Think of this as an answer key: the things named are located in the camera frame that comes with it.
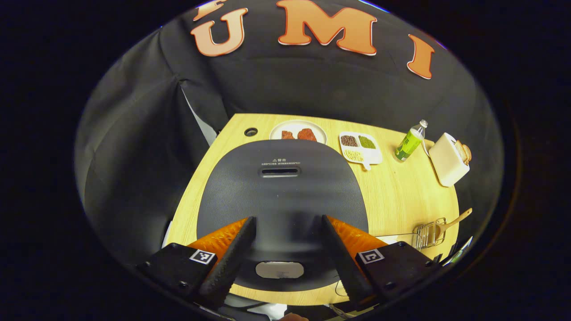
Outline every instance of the orange letter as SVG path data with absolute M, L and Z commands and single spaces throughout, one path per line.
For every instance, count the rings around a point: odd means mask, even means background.
M 337 45 L 344 50 L 374 56 L 373 23 L 377 18 L 361 10 L 343 8 L 329 17 L 318 5 L 308 0 L 281 0 L 276 3 L 285 9 L 285 34 L 278 38 L 282 45 L 307 45 L 311 37 L 304 32 L 307 25 L 323 46 L 342 30 L 343 39 Z
M 214 43 L 212 40 L 212 31 L 210 27 L 214 25 L 214 21 L 208 21 L 190 31 L 196 40 L 198 51 L 205 56 L 221 56 L 231 53 L 238 49 L 244 41 L 244 22 L 242 16 L 248 12 L 248 9 L 242 8 L 231 11 L 223 15 L 220 20 L 226 21 L 228 25 L 228 40 L 224 43 Z
M 224 5 L 223 3 L 218 4 L 218 2 L 224 2 L 224 1 L 226 0 L 214 0 L 209 3 L 201 5 L 200 7 L 198 7 L 198 14 L 196 15 L 196 17 L 194 17 L 192 21 L 197 21 L 203 16 L 218 10 L 218 8 Z
M 434 52 L 434 48 L 430 47 L 429 44 L 417 36 L 411 34 L 408 36 L 415 44 L 415 55 L 412 57 L 412 61 L 407 63 L 408 70 L 424 79 L 431 79 L 432 73 L 430 72 L 430 60 L 432 53 Z

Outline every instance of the green tea bottle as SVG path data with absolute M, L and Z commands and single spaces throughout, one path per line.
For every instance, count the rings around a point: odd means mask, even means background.
M 407 136 L 395 150 L 396 158 L 403 162 L 407 160 L 412 152 L 415 151 L 420 142 L 423 141 L 427 126 L 428 122 L 423 119 L 420 121 L 419 125 L 411 127 L 411 129 L 408 131 Z

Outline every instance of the wooden spoon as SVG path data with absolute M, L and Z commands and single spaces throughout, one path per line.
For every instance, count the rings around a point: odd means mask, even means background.
M 466 210 L 466 212 L 460 214 L 460 216 L 458 216 L 458 218 L 456 218 L 455 220 L 453 220 L 452 222 L 450 222 L 448 224 L 438 224 L 438 223 L 434 222 L 434 227 L 435 227 L 434 240 L 438 240 L 441 233 L 444 233 L 444 231 L 446 231 L 450 226 L 453 226 L 454 224 L 456 224 L 456 223 L 460 222 L 461 220 L 467 218 L 468 215 L 470 215 L 471 213 L 472 213 L 472 208 L 470 207 L 469 209 Z

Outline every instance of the table surface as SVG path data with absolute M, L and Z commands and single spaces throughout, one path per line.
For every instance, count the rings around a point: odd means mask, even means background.
M 379 127 L 338 121 L 334 119 L 274 114 L 235 114 L 206 152 L 176 209 L 167 244 L 189 244 L 196 240 L 196 222 L 200 200 L 210 173 L 218 161 L 232 149 L 245 143 L 269 139 L 271 130 L 284 121 L 301 119 L 319 125 L 327 133 L 327 145 L 341 153 L 339 133 L 354 131 L 372 135 L 379 144 L 383 161 L 372 164 L 371 171 L 363 165 L 349 163 L 363 193 L 367 210 L 369 233 L 373 236 L 411 233 L 415 226 L 446 218 L 450 222 L 458 217 L 459 208 L 454 187 L 444 187 L 438 182 L 430 159 L 419 146 L 406 162 L 397 160 L 394 150 L 405 134 Z M 244 131 L 250 127 L 258 130 L 247 137 Z M 434 142 L 425 140 L 427 149 Z M 459 225 L 450 227 L 442 244 L 421 250 L 429 259 L 442 254 L 448 256 L 456 242 Z M 329 286 L 307 291 L 260 291 L 234 284 L 230 293 L 253 300 L 298 306 L 318 305 L 348 301 L 343 285 Z

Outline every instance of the black air fryer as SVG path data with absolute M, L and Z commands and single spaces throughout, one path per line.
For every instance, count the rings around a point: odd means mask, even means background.
M 363 196 L 343 156 L 313 141 L 252 142 L 214 167 L 196 236 L 255 216 L 256 239 L 235 283 L 266 291 L 311 290 L 339 280 L 320 239 L 323 214 L 368 232 Z

